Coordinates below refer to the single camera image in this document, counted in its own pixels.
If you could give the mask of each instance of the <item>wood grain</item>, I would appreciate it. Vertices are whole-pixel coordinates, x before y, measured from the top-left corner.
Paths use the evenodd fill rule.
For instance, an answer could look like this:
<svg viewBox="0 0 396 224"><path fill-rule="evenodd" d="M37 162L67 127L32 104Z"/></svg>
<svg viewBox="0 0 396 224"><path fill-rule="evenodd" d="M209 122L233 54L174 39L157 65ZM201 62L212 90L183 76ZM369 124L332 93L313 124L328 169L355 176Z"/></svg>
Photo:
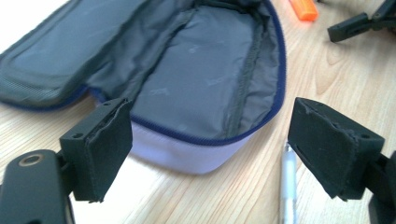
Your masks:
<svg viewBox="0 0 396 224"><path fill-rule="evenodd" d="M0 51L64 1L12 2L0 3ZM371 31L334 44L326 31L360 12L370 15L380 3L327 0L317 4L317 21L301 22L287 0L273 1L288 51L287 94L278 115L207 175L184 175L128 157L103 203L73 201L77 223L277 223L280 152L296 96L321 101L382 135L389 156L396 150L396 36ZM46 113L0 105L0 182L18 155L59 150L59 137L93 108L90 96ZM297 177L299 223L369 223L369 191L345 203L330 199L300 161Z"/></svg>

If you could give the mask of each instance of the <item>black foam block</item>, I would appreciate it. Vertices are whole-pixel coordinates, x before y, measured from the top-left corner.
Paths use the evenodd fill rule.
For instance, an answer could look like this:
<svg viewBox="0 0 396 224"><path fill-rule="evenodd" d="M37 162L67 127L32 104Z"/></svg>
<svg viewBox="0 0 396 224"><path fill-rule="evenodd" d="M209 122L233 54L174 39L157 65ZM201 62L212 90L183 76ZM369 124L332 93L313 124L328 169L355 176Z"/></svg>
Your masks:
<svg viewBox="0 0 396 224"><path fill-rule="evenodd" d="M362 176L380 156L384 138L332 108L296 98L288 136L291 147L333 198L360 199Z"/></svg>
<svg viewBox="0 0 396 224"><path fill-rule="evenodd" d="M132 147L131 103L107 101L65 133L61 148L75 167L78 201L101 202Z"/></svg>

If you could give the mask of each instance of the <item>light wood surface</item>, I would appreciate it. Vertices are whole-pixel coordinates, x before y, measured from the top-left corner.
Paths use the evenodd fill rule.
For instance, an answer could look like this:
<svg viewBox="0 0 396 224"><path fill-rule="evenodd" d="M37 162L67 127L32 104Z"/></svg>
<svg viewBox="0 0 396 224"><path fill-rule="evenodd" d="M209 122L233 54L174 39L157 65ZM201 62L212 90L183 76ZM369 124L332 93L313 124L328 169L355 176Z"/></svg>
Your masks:
<svg viewBox="0 0 396 224"><path fill-rule="evenodd" d="M0 51L45 19L63 1L0 2ZM396 150L396 36L368 32L338 44L327 28L382 1L326 0L315 22L298 21L287 0L273 1L287 45L288 85L278 115L218 170L184 175L128 157L103 203L74 202L77 223L277 223L280 153L296 96L320 101L386 139ZM59 137L94 109L85 96L55 112L0 105L0 183L5 166L22 153L58 151ZM330 199L298 162L299 223L369 223L366 191L360 201Z"/></svg>

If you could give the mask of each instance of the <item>blue zipper trim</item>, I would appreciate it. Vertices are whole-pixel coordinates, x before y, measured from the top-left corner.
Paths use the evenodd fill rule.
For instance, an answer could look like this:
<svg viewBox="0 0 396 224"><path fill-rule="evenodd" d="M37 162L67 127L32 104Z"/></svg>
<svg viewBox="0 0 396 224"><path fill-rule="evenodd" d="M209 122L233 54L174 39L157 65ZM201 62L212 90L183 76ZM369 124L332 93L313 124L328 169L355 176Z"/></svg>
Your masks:
<svg viewBox="0 0 396 224"><path fill-rule="evenodd" d="M147 121L145 119L139 118L138 116L131 116L131 120L139 125L142 125L148 129L151 129L154 132L161 133L161 134L167 135L169 137L172 137L177 140L187 142L190 144L207 146L207 147L220 147L220 146L225 146L225 145L229 145L229 144L238 142L238 141L248 137L249 135L253 134L257 130L259 130L263 125L268 123L279 112L279 110L282 107L283 102L284 102L285 91L286 91L287 60L286 60L285 39L283 36L283 31L282 31L282 27L281 27L281 24L279 21L279 17L277 16L276 10L270 1L268 1L268 0L264 1L264 4L267 7L267 9L269 10L269 12L272 16L271 19L272 19L274 26L276 28L276 38L277 38L277 42L279 44L278 47L279 47L279 65L280 66L279 66L279 71L278 71L277 91L276 91L276 96L275 96L273 107L271 108L270 112L263 118L263 120L256 127L250 129L249 131L247 131L245 133L241 133L235 137L232 137L232 138L205 139L205 138L190 136L190 135L183 134L183 133L177 133L173 130L164 128L160 125L157 125L157 124Z"/></svg>

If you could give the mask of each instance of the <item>screw hole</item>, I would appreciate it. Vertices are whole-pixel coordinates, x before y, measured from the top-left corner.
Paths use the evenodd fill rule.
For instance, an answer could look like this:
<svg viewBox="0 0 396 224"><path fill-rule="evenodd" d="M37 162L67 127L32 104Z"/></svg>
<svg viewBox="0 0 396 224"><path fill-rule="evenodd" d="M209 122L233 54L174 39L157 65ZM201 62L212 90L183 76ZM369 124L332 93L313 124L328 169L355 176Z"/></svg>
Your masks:
<svg viewBox="0 0 396 224"><path fill-rule="evenodd" d="M31 165L36 165L39 162L41 162L44 159L44 156L42 154L34 154L27 156L20 160L19 165L20 166L31 166Z"/></svg>
<svg viewBox="0 0 396 224"><path fill-rule="evenodd" d="M72 137L73 137L73 138L80 138L80 137L82 137L82 135L84 135L84 134L82 134L82 133L76 133L76 134L74 134Z"/></svg>

